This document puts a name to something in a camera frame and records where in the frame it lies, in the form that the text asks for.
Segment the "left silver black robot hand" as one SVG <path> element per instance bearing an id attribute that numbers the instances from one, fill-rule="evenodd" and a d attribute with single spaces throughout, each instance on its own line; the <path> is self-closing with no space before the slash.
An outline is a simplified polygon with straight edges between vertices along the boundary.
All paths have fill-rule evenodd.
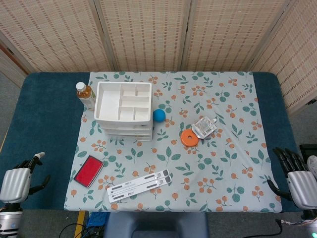
<path id="1" fill-rule="evenodd" d="M 0 191 L 0 201 L 6 204 L 23 203 L 29 195 L 44 189 L 51 176 L 47 175 L 42 184 L 30 187 L 32 173 L 36 165 L 41 166 L 40 161 L 45 152 L 36 153 L 31 160 L 25 160 L 11 170 L 7 170 Z"/>

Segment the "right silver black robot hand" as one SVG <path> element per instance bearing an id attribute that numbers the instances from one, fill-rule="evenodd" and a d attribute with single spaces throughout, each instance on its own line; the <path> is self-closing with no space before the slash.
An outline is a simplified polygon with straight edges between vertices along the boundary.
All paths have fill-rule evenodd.
<path id="1" fill-rule="evenodd" d="M 280 190 L 268 179 L 270 189 L 302 210 L 317 209 L 317 174 L 309 170 L 307 160 L 287 148 L 276 147 L 273 152 L 281 164 L 289 192 Z"/>

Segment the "blue ball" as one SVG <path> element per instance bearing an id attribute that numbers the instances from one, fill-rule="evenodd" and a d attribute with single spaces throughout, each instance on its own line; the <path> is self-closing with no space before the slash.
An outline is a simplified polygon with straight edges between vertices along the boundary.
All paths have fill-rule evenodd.
<path id="1" fill-rule="evenodd" d="M 162 109 L 156 109 L 153 112 L 153 120 L 155 122 L 163 122 L 165 121 L 166 115 Z"/>

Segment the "orange disc with hole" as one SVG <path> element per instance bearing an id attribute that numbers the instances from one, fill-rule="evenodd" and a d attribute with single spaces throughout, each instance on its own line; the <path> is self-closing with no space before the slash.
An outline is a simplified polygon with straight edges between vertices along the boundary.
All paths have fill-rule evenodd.
<path id="1" fill-rule="evenodd" d="M 199 138 L 192 129 L 184 130 L 181 135 L 181 142 L 187 147 L 194 147 L 199 143 Z"/>

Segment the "floral tablecloth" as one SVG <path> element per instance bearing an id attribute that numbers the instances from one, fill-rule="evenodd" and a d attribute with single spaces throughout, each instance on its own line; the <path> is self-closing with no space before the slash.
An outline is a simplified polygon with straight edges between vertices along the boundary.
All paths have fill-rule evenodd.
<path id="1" fill-rule="evenodd" d="M 266 183 L 273 177 L 252 72 L 92 72 L 99 82 L 152 84 L 154 109 L 165 112 L 151 141 L 109 139 L 84 110 L 64 202 L 65 210 L 280 212 Z M 217 129 L 194 147 L 180 135 L 202 117 Z M 104 163 L 92 185 L 74 180 L 89 156 Z M 112 186 L 168 169 L 172 182 L 110 203 Z"/>

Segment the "silver foil snack pouch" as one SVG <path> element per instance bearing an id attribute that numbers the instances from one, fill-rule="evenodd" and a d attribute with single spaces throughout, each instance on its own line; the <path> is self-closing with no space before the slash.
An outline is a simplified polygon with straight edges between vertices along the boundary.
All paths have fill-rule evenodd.
<path id="1" fill-rule="evenodd" d="M 205 139 L 217 129 L 216 122 L 217 119 L 202 117 L 199 121 L 192 124 L 192 131 L 199 139 Z"/>

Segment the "tea bottle with white cap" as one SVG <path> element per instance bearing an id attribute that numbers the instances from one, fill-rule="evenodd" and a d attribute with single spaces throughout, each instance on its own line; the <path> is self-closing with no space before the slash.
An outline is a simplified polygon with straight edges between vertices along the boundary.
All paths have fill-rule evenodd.
<path id="1" fill-rule="evenodd" d="M 95 109 L 96 96 L 89 85 L 86 85 L 84 82 L 78 82 L 76 84 L 76 94 L 80 101 L 88 110 Z"/>

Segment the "teal table cover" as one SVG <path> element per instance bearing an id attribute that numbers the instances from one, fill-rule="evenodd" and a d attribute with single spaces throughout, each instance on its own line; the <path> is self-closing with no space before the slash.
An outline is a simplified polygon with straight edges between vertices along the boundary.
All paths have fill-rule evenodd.
<path id="1" fill-rule="evenodd" d="M 46 152 L 46 164 L 32 180 L 40 183 L 45 176 L 52 177 L 47 188 L 24 202 L 26 209 L 64 208 L 83 113 L 83 105 L 75 94 L 75 84 L 88 82 L 89 76 L 87 72 L 37 72 L 24 80 L 0 152 L 0 187 L 8 169 L 30 159 L 40 150 Z M 269 155 L 273 155 L 274 147 L 297 151 L 277 77 L 269 72 L 254 72 L 253 78 Z"/>

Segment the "bamboo folding screen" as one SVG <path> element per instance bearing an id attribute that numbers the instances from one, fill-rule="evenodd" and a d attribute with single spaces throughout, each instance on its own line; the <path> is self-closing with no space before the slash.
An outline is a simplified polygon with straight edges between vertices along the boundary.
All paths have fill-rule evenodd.
<path id="1" fill-rule="evenodd" d="M 0 0 L 22 72 L 260 71 L 293 114 L 317 100 L 317 0 Z"/>

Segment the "blue plastic basket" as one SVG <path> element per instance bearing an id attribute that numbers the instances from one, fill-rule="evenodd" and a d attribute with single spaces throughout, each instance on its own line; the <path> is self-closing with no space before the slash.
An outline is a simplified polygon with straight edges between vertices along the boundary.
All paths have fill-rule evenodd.
<path id="1" fill-rule="evenodd" d="M 107 223 L 108 218 L 108 212 L 92 212 L 89 216 L 87 227 L 102 227 Z"/>

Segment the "white drawer organizer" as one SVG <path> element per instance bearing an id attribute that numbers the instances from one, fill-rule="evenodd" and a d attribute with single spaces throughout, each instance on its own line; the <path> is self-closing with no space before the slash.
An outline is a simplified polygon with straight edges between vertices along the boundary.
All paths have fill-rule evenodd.
<path id="1" fill-rule="evenodd" d="M 98 83 L 96 96 L 94 119 L 99 125 L 100 123 L 153 125 L 151 83 L 102 81 Z"/>

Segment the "white folding laptop stand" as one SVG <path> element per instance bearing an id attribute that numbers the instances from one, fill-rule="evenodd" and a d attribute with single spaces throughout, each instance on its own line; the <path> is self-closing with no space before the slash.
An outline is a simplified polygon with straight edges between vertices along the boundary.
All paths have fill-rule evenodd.
<path id="1" fill-rule="evenodd" d="M 110 203 L 138 195 L 145 191 L 167 185 L 172 182 L 172 176 L 168 169 L 139 177 L 107 189 Z"/>

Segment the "white sneaker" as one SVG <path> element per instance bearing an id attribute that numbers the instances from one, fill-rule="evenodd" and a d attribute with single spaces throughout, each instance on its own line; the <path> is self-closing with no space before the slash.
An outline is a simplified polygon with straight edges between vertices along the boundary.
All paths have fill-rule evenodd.
<path id="1" fill-rule="evenodd" d="M 307 159 L 307 166 L 312 173 L 317 174 L 317 156 L 310 155 Z"/>

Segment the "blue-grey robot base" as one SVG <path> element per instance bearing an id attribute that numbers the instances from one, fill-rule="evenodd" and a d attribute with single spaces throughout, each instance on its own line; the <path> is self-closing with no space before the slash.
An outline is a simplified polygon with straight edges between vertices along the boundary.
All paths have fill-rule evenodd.
<path id="1" fill-rule="evenodd" d="M 103 238 L 209 238 L 204 213 L 111 213 Z"/>

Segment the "red ink pad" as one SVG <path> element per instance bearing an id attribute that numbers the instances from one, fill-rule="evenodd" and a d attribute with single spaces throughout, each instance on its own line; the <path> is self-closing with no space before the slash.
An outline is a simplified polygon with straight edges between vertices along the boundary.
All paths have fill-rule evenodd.
<path id="1" fill-rule="evenodd" d="M 74 180 L 85 188 L 89 188 L 100 171 L 104 163 L 93 156 L 89 156 L 74 177 Z"/>

